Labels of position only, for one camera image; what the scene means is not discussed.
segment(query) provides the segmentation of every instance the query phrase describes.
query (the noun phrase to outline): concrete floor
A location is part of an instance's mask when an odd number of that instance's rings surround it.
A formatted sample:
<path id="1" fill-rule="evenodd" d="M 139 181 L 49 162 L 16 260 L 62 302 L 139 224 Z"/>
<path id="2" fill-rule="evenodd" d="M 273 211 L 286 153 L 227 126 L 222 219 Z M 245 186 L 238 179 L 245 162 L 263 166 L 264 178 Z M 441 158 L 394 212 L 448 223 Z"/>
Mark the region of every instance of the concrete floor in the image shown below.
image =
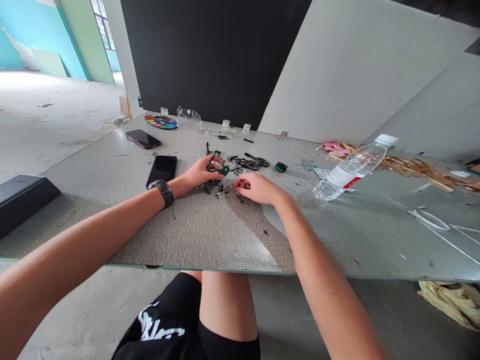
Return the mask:
<path id="1" fill-rule="evenodd" d="M 0 71 L 0 183 L 38 175 L 115 130 L 124 94 L 121 86 Z M 45 102 L 52 105 L 39 107 Z"/>
<path id="2" fill-rule="evenodd" d="M 114 74 L 122 84 L 121 74 Z M 0 71 L 0 183 L 40 174 L 108 134 L 121 86 Z M 38 107 L 44 102 L 53 105 Z M 13 263 L 0 262 L 0 272 Z M 138 312 L 176 271 L 105 266 L 45 318 L 20 359 L 109 359 Z M 250 277 L 263 359 L 328 359 L 296 277 Z M 392 359 L 479 359 L 462 328 L 403 281 L 351 280 Z"/>
<path id="3" fill-rule="evenodd" d="M 0 265 L 0 272 L 13 263 Z M 177 271 L 104 266 L 66 296 L 19 359 L 110 359 L 132 323 Z M 299 280 L 250 276 L 262 359 L 328 359 Z M 479 359 L 480 335 L 416 295 L 406 281 L 350 280 L 392 359 Z"/>

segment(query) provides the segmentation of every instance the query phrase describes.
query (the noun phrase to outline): bottle cap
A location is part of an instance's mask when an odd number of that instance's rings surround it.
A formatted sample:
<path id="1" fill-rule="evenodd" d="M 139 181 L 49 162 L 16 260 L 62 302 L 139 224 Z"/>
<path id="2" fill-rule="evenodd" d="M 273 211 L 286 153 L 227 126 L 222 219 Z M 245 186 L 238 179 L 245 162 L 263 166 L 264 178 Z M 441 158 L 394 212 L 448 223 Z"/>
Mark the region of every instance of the bottle cap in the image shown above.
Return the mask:
<path id="1" fill-rule="evenodd" d="M 383 145 L 393 145 L 399 140 L 398 137 L 387 135 L 387 134 L 381 134 L 378 135 L 375 141 L 377 143 L 383 144 Z"/>

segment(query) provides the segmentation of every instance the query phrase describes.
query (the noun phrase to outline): black smartphone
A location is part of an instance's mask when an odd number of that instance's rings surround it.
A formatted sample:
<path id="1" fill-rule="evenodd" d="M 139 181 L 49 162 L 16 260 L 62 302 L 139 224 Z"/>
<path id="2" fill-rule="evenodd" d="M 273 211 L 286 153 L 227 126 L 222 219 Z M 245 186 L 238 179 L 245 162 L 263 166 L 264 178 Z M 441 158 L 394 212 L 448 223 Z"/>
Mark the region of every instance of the black smartphone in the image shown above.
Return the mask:
<path id="1" fill-rule="evenodd" d="M 168 182 L 175 179 L 175 172 L 177 171 L 177 157 L 170 155 L 155 156 L 155 161 L 151 167 L 150 175 L 145 187 L 148 189 L 149 185 L 155 180 L 163 180 Z"/>
<path id="2" fill-rule="evenodd" d="M 162 144 L 160 140 L 157 140 L 143 130 L 127 131 L 125 135 L 144 149 L 151 149 Z"/>

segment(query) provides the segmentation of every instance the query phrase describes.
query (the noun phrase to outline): wristwatch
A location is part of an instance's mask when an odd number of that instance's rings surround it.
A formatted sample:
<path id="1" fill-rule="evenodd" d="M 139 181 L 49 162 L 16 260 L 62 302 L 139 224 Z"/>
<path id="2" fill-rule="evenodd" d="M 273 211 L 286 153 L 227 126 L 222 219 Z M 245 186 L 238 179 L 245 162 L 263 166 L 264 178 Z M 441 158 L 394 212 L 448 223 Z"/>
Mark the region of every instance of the wristwatch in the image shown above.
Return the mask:
<path id="1" fill-rule="evenodd" d="M 156 187 L 158 190 L 160 190 L 163 198 L 165 199 L 165 208 L 168 208 L 170 205 L 174 203 L 174 193 L 172 192 L 172 189 L 170 189 L 170 186 L 167 185 L 167 183 L 163 180 L 155 180 L 148 185 L 148 190 L 153 189 Z"/>

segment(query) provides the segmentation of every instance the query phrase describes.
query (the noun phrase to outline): red label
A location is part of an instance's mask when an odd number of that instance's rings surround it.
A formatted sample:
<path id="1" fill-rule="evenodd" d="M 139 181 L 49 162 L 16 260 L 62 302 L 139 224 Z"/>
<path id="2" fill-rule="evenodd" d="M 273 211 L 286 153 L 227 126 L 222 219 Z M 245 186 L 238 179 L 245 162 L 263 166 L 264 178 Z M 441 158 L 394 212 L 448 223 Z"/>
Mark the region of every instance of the red label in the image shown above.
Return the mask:
<path id="1" fill-rule="evenodd" d="M 351 187 L 353 184 L 355 184 L 358 180 L 360 180 L 361 177 L 355 177 L 352 181 L 350 181 L 347 185 L 345 185 L 343 188 L 344 189 L 348 189 L 349 187 Z"/>

